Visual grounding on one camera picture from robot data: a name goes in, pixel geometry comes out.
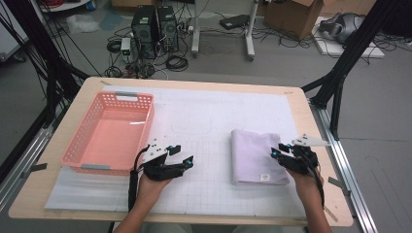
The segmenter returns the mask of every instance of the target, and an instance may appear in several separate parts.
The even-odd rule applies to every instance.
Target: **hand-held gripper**
[[[130,171],[128,189],[128,210],[130,211],[136,201],[137,186],[139,183],[139,172],[143,170],[145,175],[157,182],[181,177],[185,171],[193,166],[193,155],[183,160],[182,163],[165,165],[167,155],[174,155],[181,151],[181,146],[167,148],[158,144],[151,144],[140,150],[134,161],[133,169]],[[145,153],[142,164],[137,168],[139,157]]]

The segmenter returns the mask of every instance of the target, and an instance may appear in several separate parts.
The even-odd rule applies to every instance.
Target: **metal frame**
[[[194,23],[193,23],[193,39],[191,42],[191,53],[193,57],[196,58],[197,54],[199,53],[199,42],[200,42],[200,26],[199,26],[199,17],[200,14],[198,13],[197,9],[197,1],[194,1]],[[248,57],[250,61],[255,59],[255,49],[254,49],[254,42],[252,38],[252,32],[254,30],[255,24],[255,17],[258,11],[258,0],[254,0],[251,15],[249,18],[249,26],[245,30],[245,40],[246,40],[246,47],[248,51]]]
[[[319,86],[321,87],[316,96],[311,98],[311,103],[321,109],[326,108],[327,102],[333,96],[332,116],[329,128],[335,140],[339,140],[337,127],[343,83],[381,27],[395,12],[399,3],[400,0],[377,0],[332,70],[320,79],[302,87],[305,92]]]
[[[350,191],[350,199],[357,214],[360,227],[362,228],[363,232],[378,232],[372,215],[367,208],[366,202],[363,199],[361,189],[358,186],[358,182],[355,178],[354,173],[352,172],[351,165],[349,164],[348,158],[346,157],[345,151],[343,150],[342,144],[338,140],[335,140],[332,132],[328,130],[330,127],[330,116],[327,110],[315,109],[313,111],[318,114],[318,117],[322,123],[321,128],[324,129],[327,140],[330,142],[330,148],[334,163],[339,169],[342,182],[345,185],[346,189]]]
[[[36,163],[46,148],[54,131],[53,124],[47,128],[41,128],[34,136],[31,143],[21,155],[9,175],[0,184],[0,212],[3,211],[10,198],[16,192],[17,188],[30,175],[32,165]]]

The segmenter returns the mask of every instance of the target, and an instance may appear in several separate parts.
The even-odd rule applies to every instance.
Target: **aluminum rail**
[[[330,142],[330,148],[333,155],[335,165],[339,169],[339,173],[342,178],[342,182],[345,187],[350,190],[350,198],[352,205],[358,217],[360,227],[365,233],[378,232],[372,215],[366,206],[366,202],[361,194],[361,189],[349,164],[345,151],[342,148],[342,144],[334,139],[332,132],[329,130],[330,116],[325,109],[318,109],[311,106],[313,111],[319,115],[322,128],[327,136],[327,140]]]

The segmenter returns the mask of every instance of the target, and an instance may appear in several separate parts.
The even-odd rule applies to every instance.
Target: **human hand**
[[[322,206],[322,197],[315,178],[310,175],[302,175],[290,169],[287,169],[287,171],[294,179],[294,182],[296,184],[296,192],[300,200],[302,201],[303,206],[313,203],[317,203],[317,205],[319,203],[318,206]],[[324,184],[324,178],[321,176],[321,173],[318,171],[318,169],[316,169],[316,172],[319,179],[321,180],[321,183]]]
[[[139,181],[139,189],[136,195],[135,207],[150,211],[155,205],[161,191],[171,182],[172,180],[156,182],[150,180],[145,174],[142,175]]]

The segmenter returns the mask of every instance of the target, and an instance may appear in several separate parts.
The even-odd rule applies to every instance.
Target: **black pole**
[[[395,12],[399,3],[400,0],[377,0],[332,70],[326,76],[302,87],[305,92],[321,87],[318,93],[311,98],[311,103],[320,109],[325,109],[327,102],[333,96],[330,131],[335,140],[339,140],[337,128],[343,83],[376,34]]]

